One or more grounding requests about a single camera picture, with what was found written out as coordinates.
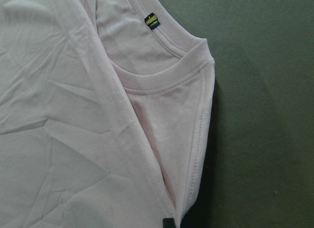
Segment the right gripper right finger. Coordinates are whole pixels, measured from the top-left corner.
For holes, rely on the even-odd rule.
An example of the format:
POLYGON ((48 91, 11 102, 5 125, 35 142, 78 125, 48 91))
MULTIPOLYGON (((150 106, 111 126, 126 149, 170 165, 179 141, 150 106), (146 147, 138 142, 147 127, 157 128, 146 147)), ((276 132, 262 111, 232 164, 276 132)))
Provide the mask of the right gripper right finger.
POLYGON ((198 225, 197 207, 192 206, 189 211, 184 215, 181 221, 181 228, 197 228, 198 225))

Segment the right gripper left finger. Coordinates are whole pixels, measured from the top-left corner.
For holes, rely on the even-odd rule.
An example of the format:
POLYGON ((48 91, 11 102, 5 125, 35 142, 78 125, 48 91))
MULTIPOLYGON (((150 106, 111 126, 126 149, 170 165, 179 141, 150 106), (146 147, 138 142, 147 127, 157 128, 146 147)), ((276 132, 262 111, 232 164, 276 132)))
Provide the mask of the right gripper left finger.
POLYGON ((164 218, 162 224, 163 228, 175 228, 174 218, 164 218))

